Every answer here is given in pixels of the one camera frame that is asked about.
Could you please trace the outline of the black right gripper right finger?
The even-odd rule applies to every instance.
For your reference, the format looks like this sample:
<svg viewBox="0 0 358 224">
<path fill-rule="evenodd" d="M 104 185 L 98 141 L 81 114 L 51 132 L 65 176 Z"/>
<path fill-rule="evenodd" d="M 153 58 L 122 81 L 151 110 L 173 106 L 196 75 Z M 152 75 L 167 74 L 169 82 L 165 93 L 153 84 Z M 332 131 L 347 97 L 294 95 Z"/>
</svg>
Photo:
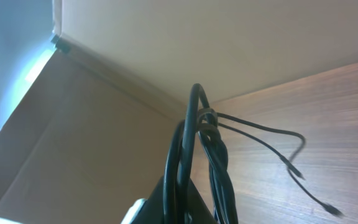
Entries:
<svg viewBox="0 0 358 224">
<path fill-rule="evenodd" d="M 187 207 L 188 223 L 217 224 L 192 180 L 188 184 Z"/>
</svg>

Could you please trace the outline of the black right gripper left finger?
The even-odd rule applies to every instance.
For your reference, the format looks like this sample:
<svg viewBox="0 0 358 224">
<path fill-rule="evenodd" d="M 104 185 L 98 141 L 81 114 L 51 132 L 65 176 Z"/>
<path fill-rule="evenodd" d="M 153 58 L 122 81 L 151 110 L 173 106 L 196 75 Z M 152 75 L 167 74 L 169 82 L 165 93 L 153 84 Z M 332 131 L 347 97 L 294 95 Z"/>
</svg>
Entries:
<svg viewBox="0 0 358 224">
<path fill-rule="evenodd" d="M 165 223 L 165 182 L 164 176 L 158 180 L 149 198 L 136 213 L 131 224 L 164 224 Z"/>
</svg>

